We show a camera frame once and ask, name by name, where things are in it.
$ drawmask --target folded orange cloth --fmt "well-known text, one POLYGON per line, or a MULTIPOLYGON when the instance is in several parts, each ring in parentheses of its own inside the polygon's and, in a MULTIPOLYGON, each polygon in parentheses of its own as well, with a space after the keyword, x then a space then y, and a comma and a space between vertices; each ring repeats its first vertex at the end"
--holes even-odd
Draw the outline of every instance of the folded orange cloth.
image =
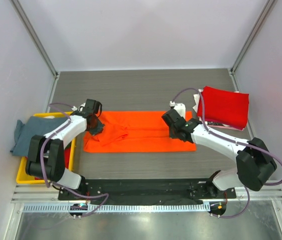
MULTIPOLYGON (((83 137, 88 153, 164 153, 193 152, 196 145, 169 138, 169 127, 161 116, 165 111, 103 111, 102 133, 83 137)), ((190 119, 192 113, 186 113, 190 119)))

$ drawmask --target yellow bin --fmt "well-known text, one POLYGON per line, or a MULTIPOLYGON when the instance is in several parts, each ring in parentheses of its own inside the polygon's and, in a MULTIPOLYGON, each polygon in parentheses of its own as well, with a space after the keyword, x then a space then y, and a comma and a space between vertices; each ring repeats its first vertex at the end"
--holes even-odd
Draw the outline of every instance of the yellow bin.
MULTIPOLYGON (((61 112, 48 112, 48 113, 36 113, 33 116, 35 117, 41 117, 45 118, 48 116, 54 116, 56 118, 64 117, 64 115, 61 112)), ((69 170, 73 170, 73 161, 75 156, 75 147, 76 147, 76 138, 74 138, 71 142, 71 149, 70 149, 70 158, 69 158, 69 170)), ((30 176, 26 174, 26 164, 27 164, 27 158, 23 156, 21 158, 21 163, 19 166, 19 170, 17 171, 16 175, 16 182, 18 184, 44 184, 44 180, 35 180, 34 176, 30 176)))

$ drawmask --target black mounting plate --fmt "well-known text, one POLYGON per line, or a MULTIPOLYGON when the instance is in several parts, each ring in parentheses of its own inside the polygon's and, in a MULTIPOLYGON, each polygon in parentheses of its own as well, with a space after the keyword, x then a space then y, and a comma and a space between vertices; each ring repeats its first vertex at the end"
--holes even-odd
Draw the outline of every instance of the black mounting plate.
MULTIPOLYGON (((109 194, 106 205, 195 205, 200 200, 212 199, 205 190, 208 178, 182 178, 182 179, 86 179, 88 194, 96 196, 109 194)), ((234 188, 226 191, 228 199, 237 197, 234 188)), ((63 190, 59 192, 60 201, 83 200, 76 198, 72 193, 63 190)), ((216 199, 224 199, 220 193, 216 199)), ((100 204, 103 198, 92 200, 92 204, 100 204)))

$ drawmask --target white backdrop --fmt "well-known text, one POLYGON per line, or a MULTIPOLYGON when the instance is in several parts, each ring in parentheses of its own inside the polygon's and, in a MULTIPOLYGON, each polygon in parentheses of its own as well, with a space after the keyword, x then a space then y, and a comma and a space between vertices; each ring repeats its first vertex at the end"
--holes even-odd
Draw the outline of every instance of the white backdrop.
POLYGON ((0 240, 11 216, 20 157, 13 157, 17 120, 45 110, 53 75, 8 0, 0 0, 0 240))
POLYGON ((20 0, 58 71, 232 67, 266 0, 20 0))
MULTIPOLYGON (((236 76, 240 90, 250 94, 254 132, 282 158, 282 0, 277 1, 236 76)), ((282 171, 277 173, 281 179, 282 171)))

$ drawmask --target blue-gray cloth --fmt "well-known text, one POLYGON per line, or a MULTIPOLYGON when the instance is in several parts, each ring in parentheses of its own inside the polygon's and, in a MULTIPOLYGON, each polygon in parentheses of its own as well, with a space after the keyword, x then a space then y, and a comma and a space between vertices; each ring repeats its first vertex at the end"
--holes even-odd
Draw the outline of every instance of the blue-gray cloth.
POLYGON ((66 117, 43 118, 31 116, 26 124, 18 120, 14 130, 15 146, 11 149, 13 156, 28 156, 31 138, 34 135, 47 134, 67 120, 66 117))

